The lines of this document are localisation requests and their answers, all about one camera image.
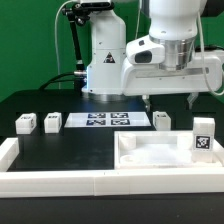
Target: white box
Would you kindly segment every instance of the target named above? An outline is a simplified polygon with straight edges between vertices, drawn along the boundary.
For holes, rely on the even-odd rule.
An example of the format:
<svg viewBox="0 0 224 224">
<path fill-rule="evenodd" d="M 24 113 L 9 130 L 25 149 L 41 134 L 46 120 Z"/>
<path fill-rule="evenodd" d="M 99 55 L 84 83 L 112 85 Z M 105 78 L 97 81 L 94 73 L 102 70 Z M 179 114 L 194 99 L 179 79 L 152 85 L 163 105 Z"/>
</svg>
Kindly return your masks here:
<svg viewBox="0 0 224 224">
<path fill-rule="evenodd" d="M 125 134 L 136 136 L 136 148 L 121 147 L 119 138 Z M 115 170 L 223 167 L 224 150 L 217 141 L 214 140 L 213 151 L 193 151 L 192 145 L 192 131 L 115 132 Z"/>
<path fill-rule="evenodd" d="M 31 134 L 33 129 L 37 126 L 37 116 L 34 113 L 22 114 L 16 120 L 17 134 Z"/>
<path fill-rule="evenodd" d="M 44 119 L 45 133 L 58 133 L 62 125 L 61 113 L 49 113 Z"/>
<path fill-rule="evenodd" d="M 192 160 L 212 163 L 215 120 L 213 118 L 194 118 L 193 135 Z"/>
<path fill-rule="evenodd" d="M 194 118 L 194 134 L 213 135 L 215 134 L 215 120 L 214 118 Z"/>
<path fill-rule="evenodd" d="M 153 125 L 157 131 L 171 130 L 171 119 L 166 112 L 153 112 Z"/>
<path fill-rule="evenodd" d="M 18 154 L 18 139 L 7 138 L 0 146 L 0 172 L 6 172 Z"/>
</svg>

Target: robot logo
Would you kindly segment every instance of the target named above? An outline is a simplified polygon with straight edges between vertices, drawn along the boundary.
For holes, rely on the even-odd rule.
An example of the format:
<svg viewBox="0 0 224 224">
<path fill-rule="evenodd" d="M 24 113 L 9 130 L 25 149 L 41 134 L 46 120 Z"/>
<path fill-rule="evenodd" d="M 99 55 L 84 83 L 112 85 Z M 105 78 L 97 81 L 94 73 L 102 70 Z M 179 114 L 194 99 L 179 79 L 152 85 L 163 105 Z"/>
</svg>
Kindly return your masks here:
<svg viewBox="0 0 224 224">
<path fill-rule="evenodd" d="M 112 54 L 109 52 L 103 63 L 115 63 Z"/>
</svg>

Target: white block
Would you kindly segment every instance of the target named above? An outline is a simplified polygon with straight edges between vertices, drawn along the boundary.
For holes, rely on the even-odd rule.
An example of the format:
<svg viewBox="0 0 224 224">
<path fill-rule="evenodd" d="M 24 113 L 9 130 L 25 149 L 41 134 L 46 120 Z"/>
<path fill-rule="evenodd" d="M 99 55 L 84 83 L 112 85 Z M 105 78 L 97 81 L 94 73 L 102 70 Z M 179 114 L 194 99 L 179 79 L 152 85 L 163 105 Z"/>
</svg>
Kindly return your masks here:
<svg viewBox="0 0 224 224">
<path fill-rule="evenodd" d="M 194 118 L 193 133 L 200 135 L 213 135 L 215 134 L 215 120 L 214 118 Z"/>
<path fill-rule="evenodd" d="M 104 176 L 95 177 L 94 193 L 95 196 L 129 194 L 129 177 L 106 171 Z"/>
<path fill-rule="evenodd" d="M 16 133 L 17 134 L 31 134 L 33 129 L 37 126 L 36 114 L 22 114 L 16 120 Z"/>
<path fill-rule="evenodd" d="M 0 173 L 0 198 L 94 195 L 94 174 L 92 171 Z"/>
<path fill-rule="evenodd" d="M 213 118 L 194 118 L 192 161 L 212 163 L 215 121 Z"/>
<path fill-rule="evenodd" d="M 61 113 L 49 113 L 44 120 L 45 133 L 58 133 L 62 125 Z"/>
<path fill-rule="evenodd" d="M 153 112 L 153 125 L 157 131 L 171 130 L 171 119 L 166 112 Z"/>
<path fill-rule="evenodd" d="M 133 150 L 136 148 L 136 135 L 124 133 L 119 135 L 119 148 L 122 150 Z"/>
<path fill-rule="evenodd" d="M 0 172 L 6 172 L 18 154 L 18 139 L 7 138 L 0 146 Z"/>
</svg>

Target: sticker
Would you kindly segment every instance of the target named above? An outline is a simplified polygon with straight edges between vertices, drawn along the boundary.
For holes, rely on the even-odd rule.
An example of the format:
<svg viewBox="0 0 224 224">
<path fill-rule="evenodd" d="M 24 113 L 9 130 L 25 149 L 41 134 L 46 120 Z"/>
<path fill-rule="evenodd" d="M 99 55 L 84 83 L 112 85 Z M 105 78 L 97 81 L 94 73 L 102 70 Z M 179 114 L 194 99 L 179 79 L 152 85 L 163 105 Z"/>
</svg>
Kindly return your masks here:
<svg viewBox="0 0 224 224">
<path fill-rule="evenodd" d="M 165 114 L 157 114 L 157 117 L 166 117 Z"/>
<path fill-rule="evenodd" d="M 28 120 L 31 119 L 31 117 L 21 117 L 21 119 Z"/>
<path fill-rule="evenodd" d="M 128 113 L 111 113 L 111 118 L 128 118 Z"/>
<path fill-rule="evenodd" d="M 88 114 L 88 118 L 106 118 L 106 114 L 105 113 L 100 113 L 100 114 Z"/>
<path fill-rule="evenodd" d="M 49 116 L 48 118 L 50 118 L 50 119 L 55 119 L 55 118 L 58 118 L 58 116 Z"/>
<path fill-rule="evenodd" d="M 118 126 L 122 126 L 122 125 L 130 125 L 130 120 L 129 119 L 115 119 L 115 120 L 111 120 L 111 125 L 118 125 Z"/>
<path fill-rule="evenodd" d="M 87 120 L 86 126 L 104 126 L 106 120 Z"/>
<path fill-rule="evenodd" d="M 109 52 L 103 63 L 115 63 L 112 54 Z"/>
<path fill-rule="evenodd" d="M 196 148 L 198 149 L 209 149 L 210 148 L 210 137 L 207 136 L 196 136 Z"/>
</svg>

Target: black table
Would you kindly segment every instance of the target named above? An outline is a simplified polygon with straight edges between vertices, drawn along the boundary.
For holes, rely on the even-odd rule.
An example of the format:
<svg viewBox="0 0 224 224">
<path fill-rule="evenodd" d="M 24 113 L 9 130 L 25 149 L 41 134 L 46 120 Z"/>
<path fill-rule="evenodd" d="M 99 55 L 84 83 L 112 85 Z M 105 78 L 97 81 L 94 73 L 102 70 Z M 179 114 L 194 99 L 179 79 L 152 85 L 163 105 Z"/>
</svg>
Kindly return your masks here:
<svg viewBox="0 0 224 224">
<path fill-rule="evenodd" d="M 215 118 L 215 138 L 224 146 L 224 105 L 208 94 L 201 94 L 193 109 L 186 110 L 186 98 L 185 94 L 152 96 L 152 109 L 168 113 L 172 130 L 191 130 L 195 116 Z M 38 123 L 32 135 L 19 136 L 22 150 L 9 172 L 113 169 L 114 131 L 148 131 L 154 130 L 153 126 L 62 128 L 59 134 L 45 134 L 43 120 L 47 113 L 62 112 L 64 125 L 71 112 L 124 111 L 145 111 L 145 105 L 138 97 L 107 104 L 84 100 L 72 90 L 14 93 L 0 103 L 0 142 L 16 136 L 15 120 L 21 114 L 35 112 Z M 147 115 L 151 120 L 152 112 Z M 0 199 L 1 224 L 223 223 L 223 211 L 224 193 Z"/>
</svg>

